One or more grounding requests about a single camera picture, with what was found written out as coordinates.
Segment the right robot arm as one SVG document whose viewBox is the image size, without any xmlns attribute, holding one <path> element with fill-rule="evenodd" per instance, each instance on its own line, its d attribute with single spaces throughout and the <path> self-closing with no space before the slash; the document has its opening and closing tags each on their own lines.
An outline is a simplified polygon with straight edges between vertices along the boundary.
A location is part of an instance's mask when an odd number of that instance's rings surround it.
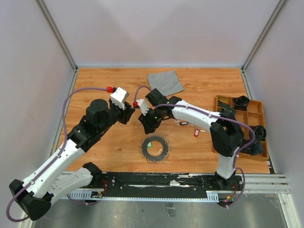
<svg viewBox="0 0 304 228">
<path fill-rule="evenodd" d="M 165 119 L 186 121 L 211 135 L 212 146 L 218 153 L 215 184 L 228 189 L 236 173 L 236 157 L 244 132 L 234 115 L 228 111 L 213 112 L 191 105 L 177 96 L 167 98 L 158 89 L 151 90 L 145 99 L 135 99 L 134 108 L 141 110 L 139 121 L 145 134 L 156 131 Z"/>
</svg>

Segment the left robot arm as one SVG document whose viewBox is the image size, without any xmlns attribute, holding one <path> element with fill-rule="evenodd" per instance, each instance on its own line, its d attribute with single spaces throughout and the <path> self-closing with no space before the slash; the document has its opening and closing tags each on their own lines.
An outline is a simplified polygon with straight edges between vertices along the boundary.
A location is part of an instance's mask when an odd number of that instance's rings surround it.
<svg viewBox="0 0 304 228">
<path fill-rule="evenodd" d="M 127 124 L 135 109 L 128 102 L 124 108 L 111 101 L 96 99 L 59 149 L 24 180 L 13 180 L 9 189 L 15 201 L 32 221 L 43 217 L 55 202 L 80 187 L 96 188 L 102 183 L 102 171 L 93 163 L 58 180 L 66 168 L 83 156 L 117 122 Z"/>
</svg>

